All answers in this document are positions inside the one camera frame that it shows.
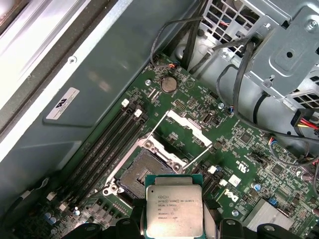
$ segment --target white label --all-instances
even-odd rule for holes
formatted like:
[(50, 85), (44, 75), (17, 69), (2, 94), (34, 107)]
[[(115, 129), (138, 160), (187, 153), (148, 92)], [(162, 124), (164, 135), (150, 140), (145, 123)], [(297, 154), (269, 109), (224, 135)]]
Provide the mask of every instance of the white label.
[(76, 88), (71, 87), (55, 105), (53, 110), (51, 110), (46, 119), (57, 120), (66, 110), (66, 108), (71, 104), (71, 102), (74, 100), (74, 98), (77, 96), (79, 92), (80, 91)]
[(235, 174), (233, 174), (230, 179), (228, 180), (228, 182), (230, 184), (232, 184), (234, 187), (237, 187), (238, 184), (240, 183), (241, 179), (238, 178)]
[(233, 194), (233, 192), (230, 192), (227, 188), (226, 188), (226, 190), (225, 190), (224, 195), (227, 195), (227, 197), (228, 197), (228, 198), (231, 198), (231, 200), (232, 200), (233, 202), (235, 202), (235, 203), (236, 203), (237, 200), (239, 199), (236, 195)]

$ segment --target screw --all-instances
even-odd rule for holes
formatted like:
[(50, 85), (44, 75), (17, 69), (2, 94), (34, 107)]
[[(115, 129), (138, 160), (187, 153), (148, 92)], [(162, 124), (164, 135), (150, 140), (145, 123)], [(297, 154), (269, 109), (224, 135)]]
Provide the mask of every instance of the screw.
[(174, 170), (178, 171), (180, 169), (180, 166), (179, 166), (179, 164), (175, 164), (173, 168), (174, 168)]
[(222, 110), (223, 108), (225, 108), (224, 103), (220, 102), (217, 106), (220, 110)]
[(231, 212), (231, 215), (233, 215), (234, 217), (239, 216), (239, 212), (237, 210), (234, 210)]
[(152, 81), (151, 81), (150, 79), (148, 79), (148, 80), (145, 81), (145, 85), (147, 85), (147, 86), (150, 86), (151, 83), (152, 83)]
[(275, 230), (274, 227), (272, 227), (270, 225), (265, 225), (265, 229), (268, 231), (271, 231), (271, 232), (273, 232)]
[(149, 141), (145, 142), (145, 147), (146, 147), (146, 148), (151, 147), (151, 145), (152, 145), (152, 143), (151, 143), (151, 142), (149, 142)]
[(227, 58), (228, 57), (228, 52), (223, 52), (222, 58)]
[(228, 225), (235, 225), (236, 224), (233, 220), (227, 220), (226, 223)]
[(77, 59), (76, 59), (75, 56), (70, 56), (70, 57), (68, 58), (68, 62), (69, 62), (70, 64), (76, 63), (76, 61), (77, 61)]
[(318, 23), (314, 20), (310, 20), (308, 23), (307, 23), (307, 26), (306, 26), (306, 30), (307, 31), (311, 31), (313, 30), (314, 28), (316, 28), (318, 26)]

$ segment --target black cable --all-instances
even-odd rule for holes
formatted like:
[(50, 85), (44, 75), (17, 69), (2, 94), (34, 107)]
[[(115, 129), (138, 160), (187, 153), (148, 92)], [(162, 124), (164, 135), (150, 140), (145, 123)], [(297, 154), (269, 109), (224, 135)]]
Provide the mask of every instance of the black cable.
[(301, 166), (306, 166), (306, 165), (313, 164), (313, 163), (315, 163), (315, 162), (317, 162), (317, 161), (319, 160), (319, 156), (317, 156), (317, 157), (315, 157), (314, 159), (312, 159), (312, 160), (310, 160), (310, 161), (307, 161), (307, 162), (305, 162), (305, 163), (299, 163), (299, 164), (287, 163), (287, 162), (281, 160), (281, 159), (277, 156), (277, 154), (276, 154), (276, 152), (275, 152), (275, 150), (274, 150), (274, 148), (273, 148), (273, 146), (272, 146), (271, 144), (268, 145), (268, 146), (269, 146), (269, 150), (270, 150), (272, 156), (275, 158), (275, 160), (277, 160), (277, 161), (279, 161), (279, 162), (281, 162), (281, 163), (283, 163), (284, 165), (289, 166), (289, 167), (296, 167), (296, 168), (298, 168), (298, 167), (301, 167)]
[(151, 64), (154, 66), (154, 67), (167, 67), (168, 65), (156, 65), (155, 62), (154, 62), (154, 52), (155, 52), (155, 47), (156, 47), (156, 44), (160, 38), (160, 35), (162, 34), (162, 32), (165, 30), (165, 28), (171, 24), (175, 24), (175, 23), (186, 23), (186, 22), (190, 22), (190, 21), (201, 21), (203, 20), (204, 18), (203, 17), (191, 17), (191, 18), (186, 18), (186, 19), (181, 19), (181, 20), (174, 20), (174, 21), (169, 21), (167, 23), (164, 24), (164, 26), (161, 27), (161, 29), (159, 30), (154, 42), (153, 42), (153, 45), (152, 45), (152, 48), (151, 48), (151, 53), (150, 53), (150, 61), (151, 61)]
[(315, 175), (313, 178), (313, 190), (314, 190), (314, 193), (317, 196), (317, 198), (319, 198), (319, 193), (317, 191), (317, 186), (316, 186), (318, 171), (319, 171), (319, 163), (316, 164)]
[(217, 80), (216, 80), (216, 92), (218, 97), (220, 98), (220, 101), (226, 106), (229, 107), (229, 104), (226, 103), (226, 101), (223, 99), (221, 92), (220, 92), (220, 80), (221, 78), (228, 72), (229, 68), (234, 68), (235, 70), (238, 70), (238, 68), (233, 65), (230, 64), (228, 66), (226, 66), (226, 68), (220, 73), (220, 75), (218, 76)]
[(265, 100), (265, 98), (267, 98), (269, 96), (270, 95), (268, 95), (266, 92), (263, 91), (260, 98), (256, 102), (255, 107), (254, 107), (254, 111), (253, 111), (253, 123), (258, 124), (258, 111), (259, 111), (260, 105)]
[[(193, 17), (197, 16), (202, 16), (204, 11), (205, 11), (205, 5), (207, 3), (207, 0), (202, 0), (201, 3), (199, 4), (197, 10), (195, 11)], [(194, 22), (189, 30), (189, 35), (186, 43), (186, 47), (184, 49), (184, 54), (182, 57), (182, 60), (180, 62), (180, 66), (184, 69), (187, 69), (189, 66), (189, 63), (191, 61), (191, 57), (194, 52), (194, 47), (195, 47), (195, 42), (196, 42), (196, 37), (197, 37), (197, 32), (199, 29), (200, 21)]]
[[(299, 136), (299, 137), (305, 137), (303, 132), (301, 131), (301, 128), (300, 127), (294, 127), (294, 130), (296, 132), (296, 134)], [(309, 154), (309, 151), (310, 151), (310, 146), (309, 146), (309, 143), (308, 142), (305, 142), (305, 145), (306, 145), (306, 150), (305, 150), (305, 157), (308, 156)]]
[(1, 218), (0, 221), (0, 227), (2, 228), (4, 226), (4, 222), (7, 219), (7, 217), (16, 209), (16, 207), (22, 202), (23, 197), (18, 197), (8, 208), (8, 210), (4, 213), (4, 215)]
[(289, 138), (289, 139), (295, 139), (295, 140), (301, 140), (301, 141), (307, 141), (311, 143), (319, 143), (318, 139), (313, 139), (313, 138), (308, 138), (308, 137), (299, 137), (295, 135), (288, 135), (285, 133), (277, 132), (268, 128), (265, 128), (263, 126), (257, 125), (250, 120), (248, 120), (245, 116), (243, 116), (241, 113), (238, 111), (238, 100), (239, 100), (239, 93), (240, 93), (240, 88), (241, 88), (241, 83), (243, 81), (243, 77), (245, 74), (245, 71), (247, 69), (247, 66), (249, 64), (249, 61), (251, 59), (251, 56), (253, 54), (253, 49), (254, 49), (254, 43), (249, 42), (246, 46), (246, 52), (244, 54), (244, 57), (240, 63), (237, 75), (236, 75), (236, 80), (234, 84), (234, 90), (233, 90), (233, 105), (234, 105), (234, 114), (237, 116), (237, 118), (242, 121), (243, 123), (247, 124), (248, 126), (258, 129), (260, 131), (263, 131), (265, 133), (269, 133), (272, 135), (275, 135), (277, 137), (283, 137), (283, 138)]
[[(227, 43), (215, 46), (211, 50), (213, 52), (215, 52), (221, 48), (228, 48), (228, 47), (245, 45), (247, 42), (248, 42), (248, 39), (240, 39), (237, 41), (231, 41), (231, 42), (227, 42)], [(193, 68), (190, 69), (189, 73), (194, 74), (210, 58), (210, 56), (211, 56), (211, 54), (206, 53), (204, 55), (204, 57), (195, 66), (193, 66)]]

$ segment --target integrated circuit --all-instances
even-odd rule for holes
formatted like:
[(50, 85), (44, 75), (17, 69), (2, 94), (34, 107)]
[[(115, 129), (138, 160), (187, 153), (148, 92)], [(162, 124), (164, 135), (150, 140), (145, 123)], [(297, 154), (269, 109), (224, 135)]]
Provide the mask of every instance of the integrated circuit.
[(244, 132), (243, 135), (240, 137), (240, 140), (243, 141), (244, 143), (248, 143), (251, 138), (252, 136), (249, 133)]
[(142, 149), (134, 162), (122, 174), (119, 183), (136, 198), (145, 197), (145, 177), (154, 174), (174, 174), (174, 171), (157, 159), (147, 149)]
[(279, 174), (282, 173), (283, 170), (284, 170), (284, 169), (283, 169), (280, 165), (276, 164), (271, 171), (272, 171), (275, 175), (279, 175)]

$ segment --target metal panel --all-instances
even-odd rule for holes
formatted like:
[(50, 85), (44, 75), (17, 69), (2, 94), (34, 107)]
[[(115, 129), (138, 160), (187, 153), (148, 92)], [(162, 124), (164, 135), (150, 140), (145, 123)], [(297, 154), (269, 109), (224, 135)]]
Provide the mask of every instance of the metal panel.
[[(17, 140), (14, 135), (21, 135), (19, 129), (25, 130), (23, 125), (31, 123), (46, 106), (46, 102), (51, 101), (1, 162), (0, 202), (16, 197), (36, 181), (41, 173), (49, 173), (64, 166), (116, 98), (148, 62), (151, 44), (160, 27), (169, 20), (190, 15), (195, 0), (130, 2), (119, 0), (116, 3), (105, 17), (106, 22), (102, 20), (96, 28), (104, 33), (114, 23), (104, 37), (94, 47), (100, 38), (96, 29), (92, 32), (93, 38), (89, 36), (87, 39), (91, 42), (85, 41), (79, 48), (82, 53), (89, 55), (85, 58), (85, 54), (76, 51), (74, 56), (77, 60), (61, 69), (62, 73), (57, 74), (6, 137), (14, 139), (12, 142)], [(160, 43), (175, 33), (172, 29), (163, 33)], [(56, 121), (45, 119), (70, 87), (80, 92), (67, 110)], [(10, 145), (9, 141), (5, 142), (6, 139), (0, 145), (4, 151), (4, 143)]]
[(30, 1), (0, 35), (0, 109), (90, 1)]
[(258, 48), (247, 75), (269, 94), (281, 98), (294, 91), (319, 60), (319, 29), (307, 30), (312, 19), (319, 20), (317, 13), (302, 8), (287, 29), (277, 27)]

